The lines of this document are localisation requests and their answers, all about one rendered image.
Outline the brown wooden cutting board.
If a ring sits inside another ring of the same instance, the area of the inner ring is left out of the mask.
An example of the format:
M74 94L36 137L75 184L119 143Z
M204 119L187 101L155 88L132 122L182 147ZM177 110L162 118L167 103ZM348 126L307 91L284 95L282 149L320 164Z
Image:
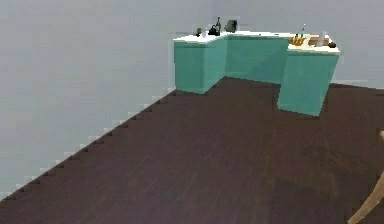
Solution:
M317 42L318 42L318 37L311 37L311 38L309 39L308 44L309 44L310 46L315 46L315 45L317 44ZM323 41L323 45L324 45L324 46L327 46L328 44L329 44L329 39L328 39L328 38L325 38L324 41Z

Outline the teal kitchen counter white top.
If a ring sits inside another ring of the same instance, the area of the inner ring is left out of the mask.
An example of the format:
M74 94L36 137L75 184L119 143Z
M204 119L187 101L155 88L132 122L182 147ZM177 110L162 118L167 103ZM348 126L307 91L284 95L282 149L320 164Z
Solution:
M291 44L300 34L236 31L173 40L175 86L203 94L224 77L278 84L280 110L317 116L338 63L340 50Z

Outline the tan wooden chair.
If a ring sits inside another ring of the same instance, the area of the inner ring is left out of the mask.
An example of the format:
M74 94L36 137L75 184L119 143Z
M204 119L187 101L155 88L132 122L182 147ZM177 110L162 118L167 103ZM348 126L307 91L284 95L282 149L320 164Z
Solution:
M347 224L358 224L364 219L384 198L384 171L379 177L374 189L361 205L361 207L348 219Z

